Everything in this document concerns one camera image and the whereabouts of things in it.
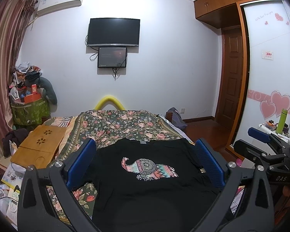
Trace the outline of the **black elephant print t-shirt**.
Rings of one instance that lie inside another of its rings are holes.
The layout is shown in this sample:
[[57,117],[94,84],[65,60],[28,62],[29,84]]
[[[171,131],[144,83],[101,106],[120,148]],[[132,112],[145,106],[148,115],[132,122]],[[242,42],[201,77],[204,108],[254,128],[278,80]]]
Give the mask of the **black elephant print t-shirt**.
[[121,139],[97,150],[84,179],[101,231],[190,231],[219,195],[186,139]]

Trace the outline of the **green thermos bottle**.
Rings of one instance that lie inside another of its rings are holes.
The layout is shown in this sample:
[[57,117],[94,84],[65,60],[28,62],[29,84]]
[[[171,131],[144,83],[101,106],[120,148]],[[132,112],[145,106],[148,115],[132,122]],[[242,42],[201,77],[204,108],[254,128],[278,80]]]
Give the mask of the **green thermos bottle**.
[[277,124],[277,128],[275,130],[277,134],[282,134],[283,128],[284,128],[284,124],[286,122],[287,114],[288,114],[288,111],[283,108],[281,110],[280,119],[279,119],[279,122]]

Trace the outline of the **wooden lap desk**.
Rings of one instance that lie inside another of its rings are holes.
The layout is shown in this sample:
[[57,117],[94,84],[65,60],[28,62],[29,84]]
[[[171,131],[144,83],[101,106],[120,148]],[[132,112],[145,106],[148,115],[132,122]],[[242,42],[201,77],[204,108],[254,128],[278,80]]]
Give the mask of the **wooden lap desk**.
[[11,163],[44,169],[53,160],[65,135],[65,127],[39,125],[29,133],[11,157]]

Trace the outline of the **floral green bed quilt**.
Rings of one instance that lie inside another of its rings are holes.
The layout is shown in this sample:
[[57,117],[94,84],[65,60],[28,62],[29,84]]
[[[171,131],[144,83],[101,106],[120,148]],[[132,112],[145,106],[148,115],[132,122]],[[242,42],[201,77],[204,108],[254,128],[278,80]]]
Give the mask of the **floral green bed quilt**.
[[89,110],[75,117],[53,117],[44,125],[66,129],[56,155],[61,161],[80,148],[87,138],[95,140],[97,149],[122,138],[137,141],[187,138],[162,115],[143,110]]

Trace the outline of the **white heart wardrobe door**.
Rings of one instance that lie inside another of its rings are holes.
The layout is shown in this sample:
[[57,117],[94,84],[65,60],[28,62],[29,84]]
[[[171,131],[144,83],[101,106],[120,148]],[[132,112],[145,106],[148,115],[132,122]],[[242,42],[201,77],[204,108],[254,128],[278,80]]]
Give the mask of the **white heart wardrobe door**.
[[262,0],[241,6],[247,28],[248,91],[237,132],[242,139],[271,154],[268,145],[248,135],[286,109],[290,125],[290,18],[282,0]]

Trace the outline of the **green leaf pattern storage bag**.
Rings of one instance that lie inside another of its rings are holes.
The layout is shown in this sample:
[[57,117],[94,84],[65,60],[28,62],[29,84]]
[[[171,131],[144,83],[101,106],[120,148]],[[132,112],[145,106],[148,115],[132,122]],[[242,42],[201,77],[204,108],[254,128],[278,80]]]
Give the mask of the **green leaf pattern storage bag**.
[[49,104],[43,98],[28,104],[11,104],[16,125],[40,125],[50,116]]

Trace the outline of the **grey purple backpack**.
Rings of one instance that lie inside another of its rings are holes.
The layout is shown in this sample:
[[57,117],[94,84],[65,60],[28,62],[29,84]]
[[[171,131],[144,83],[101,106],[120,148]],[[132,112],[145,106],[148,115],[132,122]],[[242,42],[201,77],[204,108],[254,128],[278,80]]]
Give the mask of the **grey purple backpack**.
[[166,114],[165,114],[165,118],[175,127],[177,127],[178,129],[184,131],[186,129],[186,127],[188,126],[186,122],[184,122],[184,120],[182,119],[180,113],[178,112],[178,110],[174,107],[170,108]]

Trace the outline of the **brown wooden door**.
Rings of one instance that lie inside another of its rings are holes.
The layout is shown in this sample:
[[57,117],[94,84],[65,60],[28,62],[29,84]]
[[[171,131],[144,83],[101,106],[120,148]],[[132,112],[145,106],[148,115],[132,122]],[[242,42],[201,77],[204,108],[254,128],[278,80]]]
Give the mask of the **brown wooden door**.
[[239,104],[243,72],[240,26],[222,29],[222,73],[215,121],[231,130]]

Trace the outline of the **orange box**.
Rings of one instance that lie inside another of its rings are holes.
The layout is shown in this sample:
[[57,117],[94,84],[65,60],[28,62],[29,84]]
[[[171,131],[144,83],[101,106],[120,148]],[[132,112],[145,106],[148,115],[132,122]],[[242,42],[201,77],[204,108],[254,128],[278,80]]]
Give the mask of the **orange box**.
[[28,103],[32,103],[35,101],[38,101],[41,98],[41,94],[36,93],[36,94],[30,94],[24,97],[24,103],[28,104]]

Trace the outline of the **pink striped curtain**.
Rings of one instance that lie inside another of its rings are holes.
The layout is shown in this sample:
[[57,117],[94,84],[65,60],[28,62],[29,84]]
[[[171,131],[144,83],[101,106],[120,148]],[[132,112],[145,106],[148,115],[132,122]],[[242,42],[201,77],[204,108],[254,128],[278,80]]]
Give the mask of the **pink striped curtain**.
[[8,98],[15,63],[37,0],[2,0],[0,3],[0,157],[2,138],[11,131],[13,120]]

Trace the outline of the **small black wall monitor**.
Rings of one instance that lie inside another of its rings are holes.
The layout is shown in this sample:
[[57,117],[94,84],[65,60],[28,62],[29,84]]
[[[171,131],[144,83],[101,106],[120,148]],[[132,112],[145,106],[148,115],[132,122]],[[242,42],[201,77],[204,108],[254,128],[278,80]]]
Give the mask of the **small black wall monitor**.
[[98,68],[125,68],[126,64],[126,47],[99,47]]

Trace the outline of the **large wall television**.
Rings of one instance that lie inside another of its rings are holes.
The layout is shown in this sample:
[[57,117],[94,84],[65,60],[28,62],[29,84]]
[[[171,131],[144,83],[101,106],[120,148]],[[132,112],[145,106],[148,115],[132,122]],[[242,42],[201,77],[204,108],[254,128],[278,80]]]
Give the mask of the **large wall television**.
[[139,45],[140,19],[91,18],[88,25],[86,45],[132,46]]

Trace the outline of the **white wall air conditioner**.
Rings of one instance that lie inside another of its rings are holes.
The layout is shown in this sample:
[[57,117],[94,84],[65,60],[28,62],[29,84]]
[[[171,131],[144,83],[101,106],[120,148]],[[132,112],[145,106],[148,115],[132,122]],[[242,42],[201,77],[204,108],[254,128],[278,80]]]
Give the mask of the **white wall air conditioner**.
[[83,0],[40,0],[37,10],[38,17],[63,9],[71,9],[82,5]]

